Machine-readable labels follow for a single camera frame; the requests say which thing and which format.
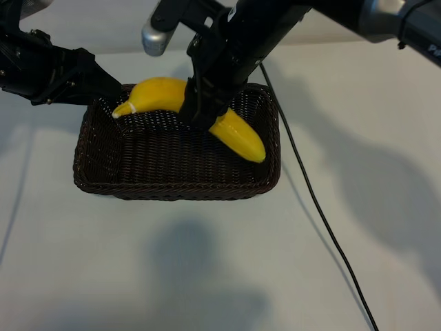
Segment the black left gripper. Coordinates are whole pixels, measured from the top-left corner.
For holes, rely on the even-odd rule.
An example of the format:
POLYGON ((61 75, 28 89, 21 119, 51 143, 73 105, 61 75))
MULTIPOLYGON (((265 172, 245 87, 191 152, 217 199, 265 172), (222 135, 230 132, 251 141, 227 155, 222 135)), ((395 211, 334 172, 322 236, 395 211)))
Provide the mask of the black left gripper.
POLYGON ((1 89, 37 106, 65 103, 87 106, 115 99, 121 83, 84 48, 54 46, 40 30, 1 30, 1 89))

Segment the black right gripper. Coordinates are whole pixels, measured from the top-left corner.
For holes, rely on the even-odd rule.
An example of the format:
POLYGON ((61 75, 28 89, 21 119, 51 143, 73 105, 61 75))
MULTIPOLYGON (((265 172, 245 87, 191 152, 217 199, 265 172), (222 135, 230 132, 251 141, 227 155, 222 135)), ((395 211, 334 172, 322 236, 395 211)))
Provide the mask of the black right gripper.
POLYGON ((196 32, 187 54, 187 80, 179 118, 209 130, 248 76, 286 35, 285 6, 191 6, 187 26, 196 32))

